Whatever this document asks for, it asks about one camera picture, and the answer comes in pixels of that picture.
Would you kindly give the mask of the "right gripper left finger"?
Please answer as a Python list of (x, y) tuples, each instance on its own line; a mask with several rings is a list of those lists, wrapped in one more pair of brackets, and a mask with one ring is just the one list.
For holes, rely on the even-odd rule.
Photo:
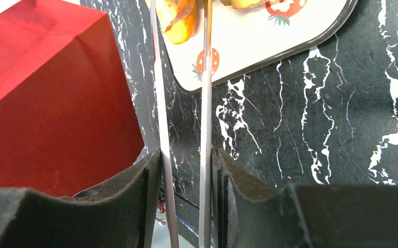
[(0, 188), (0, 247), (151, 247), (161, 179), (154, 149), (72, 197)]

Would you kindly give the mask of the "red brown paper bag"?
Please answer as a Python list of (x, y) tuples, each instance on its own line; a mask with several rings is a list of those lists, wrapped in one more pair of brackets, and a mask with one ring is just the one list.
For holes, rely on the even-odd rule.
[(19, 1), (0, 13), (0, 187), (71, 196), (143, 146), (106, 12)]

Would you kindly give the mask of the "metal tongs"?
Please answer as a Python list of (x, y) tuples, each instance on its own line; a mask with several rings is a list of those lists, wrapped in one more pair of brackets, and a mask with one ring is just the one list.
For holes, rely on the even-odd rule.
[[(159, 139), (164, 168), (164, 194), (166, 218), (170, 233), (171, 247), (178, 247), (178, 228), (175, 210), (172, 164), (167, 125), (164, 81), (161, 65), (158, 17), (155, 2), (149, 2), (152, 42), (154, 46), (154, 85), (156, 87)], [(211, 244), (211, 93), (212, 93), (212, 1), (204, 2), (204, 71), (202, 81), (201, 145), (200, 145), (200, 210), (198, 243), (200, 247)]]

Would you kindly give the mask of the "tan round fake bread slice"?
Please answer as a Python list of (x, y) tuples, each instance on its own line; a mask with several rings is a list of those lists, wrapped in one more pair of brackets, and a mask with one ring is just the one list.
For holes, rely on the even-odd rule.
[(269, 0), (220, 0), (220, 2), (234, 9), (249, 9), (267, 3)]

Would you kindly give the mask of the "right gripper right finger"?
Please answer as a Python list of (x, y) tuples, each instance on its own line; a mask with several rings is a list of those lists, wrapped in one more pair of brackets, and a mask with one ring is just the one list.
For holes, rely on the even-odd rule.
[(212, 151), (217, 247), (398, 247), (398, 186), (271, 187)]

